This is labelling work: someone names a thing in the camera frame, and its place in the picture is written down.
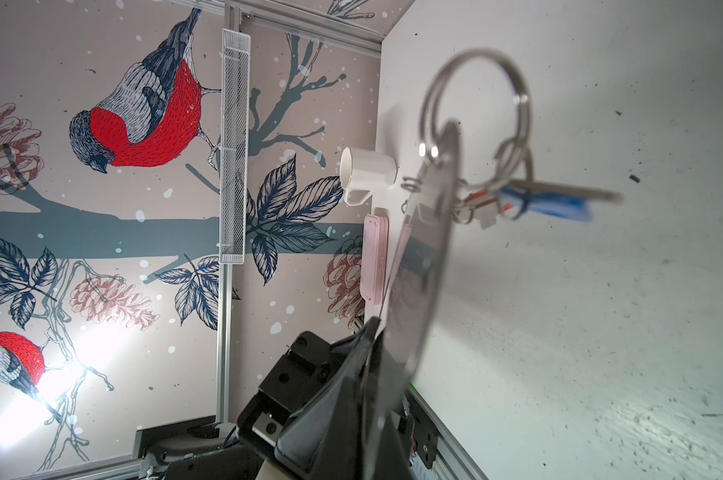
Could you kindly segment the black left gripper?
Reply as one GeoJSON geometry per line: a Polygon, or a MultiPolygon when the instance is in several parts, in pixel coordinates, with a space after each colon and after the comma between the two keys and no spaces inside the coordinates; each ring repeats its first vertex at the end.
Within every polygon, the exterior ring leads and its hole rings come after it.
{"type": "Polygon", "coordinates": [[[361,377],[381,319],[330,343],[301,333],[240,414],[239,440],[302,479],[354,478],[362,426],[361,377]]]}

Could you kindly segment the blue capped key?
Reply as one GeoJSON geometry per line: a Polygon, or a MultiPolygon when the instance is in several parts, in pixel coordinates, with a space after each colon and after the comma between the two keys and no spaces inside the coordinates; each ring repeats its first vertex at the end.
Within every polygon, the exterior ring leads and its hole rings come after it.
{"type": "Polygon", "coordinates": [[[623,194],[605,189],[511,180],[497,194],[503,204],[517,207],[515,220],[533,212],[559,219],[579,222],[593,220],[591,202],[622,204],[623,194]]]}

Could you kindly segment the split keyring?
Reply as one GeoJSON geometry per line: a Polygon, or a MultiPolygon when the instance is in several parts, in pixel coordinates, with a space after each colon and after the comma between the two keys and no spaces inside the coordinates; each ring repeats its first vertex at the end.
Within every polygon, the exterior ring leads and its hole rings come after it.
{"type": "Polygon", "coordinates": [[[493,48],[447,60],[427,88],[417,146],[427,164],[463,167],[467,190],[499,192],[519,170],[530,174],[533,105],[521,68],[493,48]]]}

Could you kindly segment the red capped key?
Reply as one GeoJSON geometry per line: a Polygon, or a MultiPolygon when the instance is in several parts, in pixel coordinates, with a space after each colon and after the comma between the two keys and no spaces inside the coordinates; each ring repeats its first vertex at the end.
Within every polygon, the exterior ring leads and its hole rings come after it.
{"type": "Polygon", "coordinates": [[[507,205],[487,191],[469,194],[457,202],[453,210],[453,221],[457,224],[479,223],[481,230],[487,230],[497,224],[497,218],[504,216],[513,206],[507,205]]]}

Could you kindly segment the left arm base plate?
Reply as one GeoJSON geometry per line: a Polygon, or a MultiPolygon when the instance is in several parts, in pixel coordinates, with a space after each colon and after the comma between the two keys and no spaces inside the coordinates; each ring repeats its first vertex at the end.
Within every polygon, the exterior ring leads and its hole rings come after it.
{"type": "Polygon", "coordinates": [[[415,392],[409,391],[403,396],[397,415],[397,430],[405,438],[405,448],[409,449],[409,463],[415,466],[419,462],[425,469],[432,470],[433,462],[437,459],[439,432],[435,422],[425,412],[423,402],[415,397],[415,392]]]}

